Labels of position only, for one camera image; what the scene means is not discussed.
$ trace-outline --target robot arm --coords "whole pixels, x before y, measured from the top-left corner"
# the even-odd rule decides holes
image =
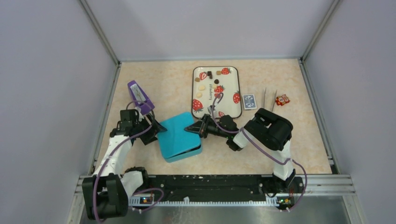
[[[158,132],[166,131],[154,117],[147,115],[152,127],[139,138],[147,145],[157,138]],[[117,127],[110,133],[109,146],[100,165],[91,177],[85,178],[82,183],[82,190],[85,200],[85,208],[89,219],[94,220],[93,213],[93,189],[96,178],[99,178],[96,207],[100,218],[121,217],[127,214],[128,200],[132,194],[140,187],[144,180],[148,178],[144,168],[130,168],[121,177],[122,166],[126,155],[131,149],[135,138],[134,135],[146,130],[150,124],[140,113],[140,110],[120,111],[120,121]],[[112,151],[120,144],[119,148],[111,155]]]
[[[201,120],[186,127],[185,130],[197,133],[201,138],[206,138],[208,133],[227,138],[226,143],[233,151],[243,149],[250,142],[249,139],[258,140],[272,151],[273,158],[282,163],[275,162],[273,176],[277,178],[276,181],[282,183],[284,187],[290,185],[296,175],[291,161],[286,161],[290,158],[290,139],[293,130],[290,121],[260,108],[243,127],[243,132],[237,132],[237,125],[229,115],[221,117],[218,124],[215,122],[209,114],[205,114]],[[225,132],[218,125],[234,133]]]
[[[257,139],[268,149],[274,159],[282,164],[275,162],[273,175],[283,182],[284,187],[288,187],[293,181],[296,171],[289,159],[290,139],[293,125],[287,119],[276,115],[270,111],[260,108],[255,116],[243,127],[243,132],[239,132],[233,141],[241,148],[244,148],[250,140]]]

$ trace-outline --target wire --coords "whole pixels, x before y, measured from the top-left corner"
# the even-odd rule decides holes
[[[217,121],[216,121],[216,119],[215,119],[215,117],[214,117],[214,103],[216,102],[216,99],[218,99],[218,98],[219,98],[219,102],[218,102],[218,103],[220,103],[220,101],[221,101],[221,99],[223,98],[223,96],[224,96],[224,94],[221,92],[221,93],[219,93],[219,94],[214,98],[214,100],[213,100],[213,104],[212,104],[212,119],[213,119],[214,123],[216,124],[216,126],[217,126],[218,128],[220,128],[220,130],[222,130],[222,131],[224,131],[224,132],[227,132],[227,133],[231,133],[231,134],[237,134],[237,133],[239,133],[239,130],[238,130],[238,131],[228,131],[228,130],[224,129],[223,127],[221,127],[221,126],[217,123]]]
[[[158,191],[160,191],[161,192],[161,196],[160,196],[160,198],[158,199],[158,200],[156,200],[152,205],[150,205],[148,208],[145,208],[145,209],[143,209],[143,210],[137,210],[137,211],[140,211],[140,212],[145,212],[145,211],[148,211],[148,210],[151,210],[153,207],[154,207],[154,205],[156,205],[158,202],[160,202],[161,200],[162,200],[162,198],[163,198],[163,196],[164,196],[164,192],[163,192],[163,190],[161,189],[161,188],[149,188],[149,189],[145,189],[145,190],[141,190],[141,191],[138,191],[138,192],[135,192],[133,195],[138,195],[138,194],[141,194],[141,193],[145,193],[145,192],[147,192],[147,191],[151,191],[151,190],[158,190]]]
[[[127,104],[127,107],[125,108],[126,110],[128,109],[128,107],[129,107],[129,105],[131,105],[131,104],[133,104],[133,103],[135,103],[135,102],[141,102],[141,103],[143,103],[143,104],[146,104],[146,105],[148,105],[148,107],[150,107],[150,105],[149,104],[147,104],[146,102],[143,102],[143,101],[139,101],[139,100],[133,100],[133,101],[131,101],[131,102],[129,102],[128,104]],[[155,116],[155,114],[154,114],[154,110],[152,109],[152,108],[150,108],[151,110],[150,110],[150,112],[151,112],[151,116],[153,117],[153,120],[155,120],[156,119],[156,116]]]
[[[270,158],[271,160],[273,160],[273,161],[276,162],[277,164],[284,166],[284,165],[286,165],[287,162],[292,161],[293,163],[295,163],[297,166],[299,166],[299,167],[303,170],[303,172],[304,172],[304,179],[305,179],[305,185],[304,185],[304,188],[303,188],[303,192],[301,193],[301,196],[297,199],[296,203],[295,203],[291,208],[288,208],[288,209],[287,209],[287,211],[291,212],[291,211],[294,210],[294,208],[300,203],[301,198],[303,198],[303,195],[305,194],[305,191],[306,191],[306,189],[307,189],[308,175],[307,175],[307,172],[305,171],[304,167],[303,167],[300,163],[296,162],[296,161],[295,161],[294,159],[292,159],[292,158],[287,158],[284,162],[281,162],[281,161],[277,160],[276,158],[274,158],[273,156],[271,156],[269,153],[267,153],[266,151],[264,151],[262,148],[260,148],[260,146],[258,146],[251,138],[249,138],[249,136],[245,133],[245,130],[244,130],[243,128],[241,128],[239,131],[228,131],[228,130],[222,128],[222,127],[216,122],[216,119],[215,119],[215,117],[214,117],[214,112],[213,112],[213,111],[214,111],[214,103],[216,102],[216,99],[218,99],[218,98],[220,98],[220,100],[223,98],[223,93],[222,93],[222,92],[219,93],[219,94],[214,98],[213,104],[212,104],[212,108],[213,108],[213,110],[212,110],[212,119],[214,120],[214,123],[216,124],[216,126],[217,126],[218,128],[220,128],[220,129],[221,129],[222,131],[224,131],[224,132],[231,133],[231,134],[235,134],[235,133],[242,132],[242,134],[245,136],[245,138],[246,138],[248,141],[250,141],[250,143],[252,143],[252,145],[253,145],[254,147],[256,147],[260,152],[262,152],[264,155],[266,155],[268,158]]]
[[[154,192],[154,190],[152,190],[151,193],[150,193],[150,201],[153,200],[153,192]]]
[[[294,186],[291,186],[289,191],[289,198],[292,198],[293,196],[294,196]]]
[[[138,102],[138,103],[143,103],[143,104],[148,105],[146,102],[139,101],[139,100],[134,100],[134,101],[132,101],[132,102]],[[144,130],[144,131],[142,131],[142,132],[140,132],[140,133],[137,133],[137,134],[135,134],[135,135],[133,135],[133,136],[131,136],[131,137],[129,137],[129,138],[123,140],[122,142],[120,142],[120,143],[111,151],[111,153],[109,154],[109,158],[110,158],[112,155],[114,155],[114,153],[122,146],[122,144],[124,144],[125,142],[127,142],[127,141],[129,141],[129,140],[131,140],[131,139],[134,139],[134,138],[137,138],[137,137],[143,135],[144,133],[148,132],[152,126],[153,126],[153,125],[150,124],[150,126],[148,126],[148,128],[147,128],[146,130]],[[95,216],[95,220],[96,220],[98,223],[102,223],[102,222],[104,222],[104,221],[106,220],[106,219],[101,220],[101,219],[99,218],[98,207],[96,206],[96,201],[97,201],[97,198],[96,198],[96,197],[97,197],[97,190],[98,190],[99,178],[100,178],[100,175],[102,174],[104,168],[106,167],[107,163],[109,162],[109,158],[107,158],[107,159],[105,160],[105,162],[103,163],[102,167],[100,168],[98,174],[96,175],[95,183],[94,183],[94,185],[93,185],[93,214],[94,214],[94,216]]]

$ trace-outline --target playing card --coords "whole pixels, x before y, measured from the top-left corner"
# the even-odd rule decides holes
[[[242,95],[245,110],[257,109],[256,99],[253,94]]]

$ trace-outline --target marble-pattern surface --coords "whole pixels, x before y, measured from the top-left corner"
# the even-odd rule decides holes
[[[297,59],[122,63],[99,161],[107,149],[109,133],[120,118],[119,111],[125,109],[130,101],[128,82],[136,80],[146,92],[156,107],[156,119],[161,122],[182,112],[191,111],[192,71],[198,66],[236,67],[239,71],[241,94],[255,94],[258,106],[262,106],[263,91],[267,87],[266,109],[271,106],[275,90],[277,95],[287,94],[291,102],[284,106],[275,105],[274,112],[290,120],[294,126],[291,139],[292,157],[309,174],[331,173]],[[238,127],[243,126],[254,113],[255,111],[243,111],[242,116],[235,119]],[[152,175],[272,173],[273,162],[254,146],[249,145],[234,152],[228,148],[225,140],[208,136],[202,139],[201,154],[173,163],[167,163],[163,159],[157,141],[144,146],[137,140],[127,154],[124,170],[142,166]],[[295,167],[297,173],[302,173],[299,167]]]

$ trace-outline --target red strawberry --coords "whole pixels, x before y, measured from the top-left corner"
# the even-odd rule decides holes
[[[206,72],[201,72],[199,74],[199,79],[204,80],[206,77],[208,77],[208,74]]]
[[[239,91],[237,91],[236,93],[234,93],[234,97],[233,97],[234,103],[239,103],[240,102],[240,94]]]
[[[203,108],[204,106],[199,100],[197,99],[192,100],[192,109],[194,110],[195,113],[201,112]]]
[[[228,74],[230,74],[230,73],[231,73],[230,68],[223,68],[223,69],[221,70],[221,73],[222,73],[223,75],[228,75]]]
[[[214,92],[222,92],[224,91],[224,87],[222,85],[218,85],[215,89]]]

